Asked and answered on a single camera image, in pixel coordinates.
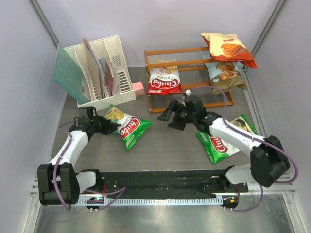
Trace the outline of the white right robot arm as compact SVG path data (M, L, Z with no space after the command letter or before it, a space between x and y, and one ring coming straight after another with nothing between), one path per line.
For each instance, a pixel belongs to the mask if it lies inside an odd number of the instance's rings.
M247 182L270 187L290 168L289 159L276 137L265 138L238 128L220 114L208 112L197 95L185 97L183 103L172 100L157 119L167 121L168 127L181 131L187 124L192 124L198 131L222 139L249 156L248 164L232 166L220 178L220 188L226 192Z

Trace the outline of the beige orange cassava chips bag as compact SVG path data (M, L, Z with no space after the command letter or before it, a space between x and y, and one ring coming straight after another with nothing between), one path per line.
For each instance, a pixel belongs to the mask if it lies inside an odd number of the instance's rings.
M201 36L207 43L210 57L214 61L240 62L247 67L258 68L251 53L236 34L202 33Z

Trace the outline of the green Chuba bag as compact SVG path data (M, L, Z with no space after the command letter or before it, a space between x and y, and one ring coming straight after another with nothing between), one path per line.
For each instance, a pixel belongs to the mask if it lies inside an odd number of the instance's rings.
M109 106L105 118L119 124L116 133L121 136L127 150L130 150L139 137L151 126L151 122L125 113L114 105Z
M257 134L256 128L250 124L245 114L236 117L231 123L249 133ZM204 132L197 132L196 136L205 147L205 151L213 164L240 152L237 147L218 137L208 135Z

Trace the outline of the light blue cassava chips bag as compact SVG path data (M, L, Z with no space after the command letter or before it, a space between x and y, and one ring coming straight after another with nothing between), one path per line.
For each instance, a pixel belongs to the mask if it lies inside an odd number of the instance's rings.
M235 87L247 89L236 63L214 62L205 65L209 73L210 85L216 87L212 90L212 94L219 94L220 90L228 92Z

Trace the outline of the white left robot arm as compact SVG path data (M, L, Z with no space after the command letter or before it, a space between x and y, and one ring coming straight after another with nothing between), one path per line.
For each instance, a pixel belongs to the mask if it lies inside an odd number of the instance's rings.
M81 193L97 194L103 190L104 182L98 169L75 173L74 165L93 135L110 135L118 127L118 123L98 115L95 107L79 109L79 115L67 131L67 139L60 151L37 169L41 205L63 205L70 209L78 202Z

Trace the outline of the red Chuba chips bag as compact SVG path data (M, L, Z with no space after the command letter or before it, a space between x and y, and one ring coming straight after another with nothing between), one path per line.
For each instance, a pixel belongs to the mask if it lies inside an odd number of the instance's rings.
M182 93L177 66L149 69L147 95L175 95Z

